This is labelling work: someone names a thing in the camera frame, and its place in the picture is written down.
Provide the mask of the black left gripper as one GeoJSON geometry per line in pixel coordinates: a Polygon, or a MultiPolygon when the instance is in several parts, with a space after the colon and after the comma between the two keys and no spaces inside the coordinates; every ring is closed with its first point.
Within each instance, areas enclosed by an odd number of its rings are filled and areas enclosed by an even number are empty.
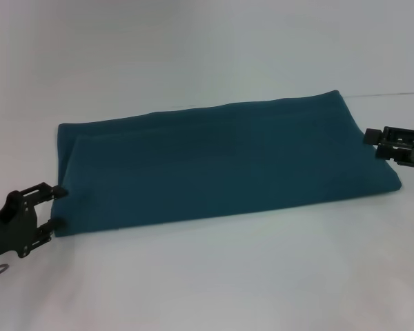
{"type": "Polygon", "coordinates": [[[0,256],[16,252],[26,257],[35,240],[35,248],[51,241],[54,231],[66,226],[62,218],[52,218],[37,228],[36,205],[64,198],[68,191],[60,185],[40,183],[22,191],[13,191],[0,209],[0,256]]]}

